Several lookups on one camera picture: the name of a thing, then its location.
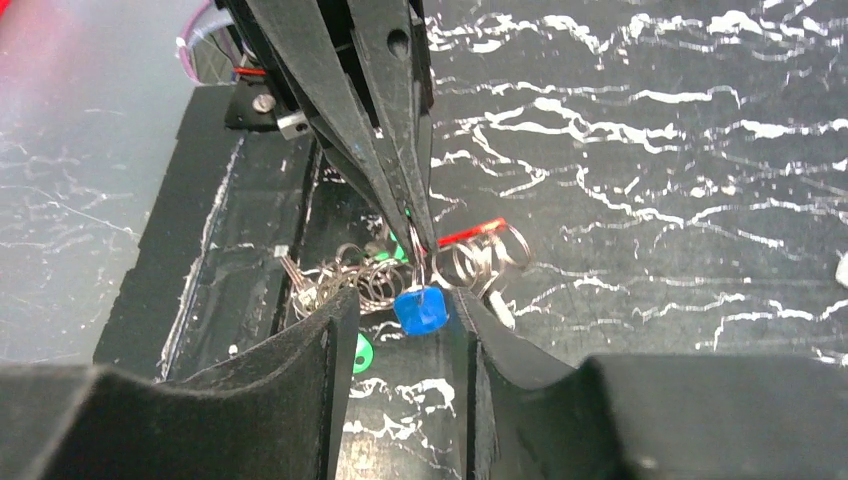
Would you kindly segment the metal key organizer ring red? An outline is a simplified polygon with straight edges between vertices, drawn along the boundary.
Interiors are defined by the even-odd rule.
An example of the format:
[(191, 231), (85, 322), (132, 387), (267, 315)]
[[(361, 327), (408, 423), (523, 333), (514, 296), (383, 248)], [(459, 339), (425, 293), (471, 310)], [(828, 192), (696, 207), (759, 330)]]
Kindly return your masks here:
[(438, 250), (425, 257), (424, 267), (407, 254), (407, 263), (375, 260), (373, 241), (363, 247), (345, 243), (331, 259), (306, 271), (286, 247), (277, 249), (275, 257), (289, 277), (290, 303), (297, 318), (306, 318), (347, 287), (358, 290), (363, 314), (389, 310), (398, 295), (422, 285), (467, 288), (494, 304), (506, 284), (533, 262), (524, 236), (503, 218), (440, 238)]

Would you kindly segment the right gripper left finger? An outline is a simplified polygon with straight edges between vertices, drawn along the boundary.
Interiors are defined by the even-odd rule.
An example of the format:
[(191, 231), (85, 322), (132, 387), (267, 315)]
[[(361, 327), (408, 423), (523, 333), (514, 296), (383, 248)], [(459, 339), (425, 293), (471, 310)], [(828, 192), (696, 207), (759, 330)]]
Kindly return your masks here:
[(1, 370), (5, 479), (331, 479), (360, 310), (344, 289), (229, 360), (153, 383), (102, 365)]

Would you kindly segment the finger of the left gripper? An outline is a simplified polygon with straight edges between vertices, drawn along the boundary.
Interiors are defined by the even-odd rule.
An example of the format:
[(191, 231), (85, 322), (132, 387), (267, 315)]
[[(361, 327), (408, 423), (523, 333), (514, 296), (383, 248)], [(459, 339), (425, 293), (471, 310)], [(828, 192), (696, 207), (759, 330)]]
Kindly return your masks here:
[(381, 135), (381, 208), (403, 248), (437, 246), (429, 208), (434, 95), (421, 1), (350, 1), (353, 39)]
[[(381, 132), (355, 50), (349, 2), (326, 8), (317, 1), (249, 1), (246, 6), (313, 132), (327, 144), (329, 160), (380, 210), (391, 229), (381, 208), (386, 197), (377, 192), (378, 187), (387, 186), (377, 158), (376, 138)], [(356, 91), (355, 80), (344, 69), (333, 42), (327, 18), (335, 12), (350, 21), (350, 44), (364, 77), (365, 96)]]

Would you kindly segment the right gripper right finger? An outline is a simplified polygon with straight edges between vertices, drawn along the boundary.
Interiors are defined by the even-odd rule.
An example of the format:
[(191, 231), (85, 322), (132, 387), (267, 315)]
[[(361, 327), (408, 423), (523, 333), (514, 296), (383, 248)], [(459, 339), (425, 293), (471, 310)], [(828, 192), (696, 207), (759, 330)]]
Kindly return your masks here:
[(843, 479), (847, 373), (785, 355), (614, 354), (571, 367), (450, 294), (465, 479)]

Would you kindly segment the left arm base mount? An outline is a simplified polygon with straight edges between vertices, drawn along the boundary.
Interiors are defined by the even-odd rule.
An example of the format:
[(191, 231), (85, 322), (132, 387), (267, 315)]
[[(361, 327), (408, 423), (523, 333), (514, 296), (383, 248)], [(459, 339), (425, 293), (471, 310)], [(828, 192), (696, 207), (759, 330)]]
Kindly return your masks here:
[(233, 68), (233, 79), (235, 90), (224, 116), (228, 129), (277, 131), (287, 140), (311, 133), (307, 118), (286, 83), (275, 87), (263, 69), (245, 66)]

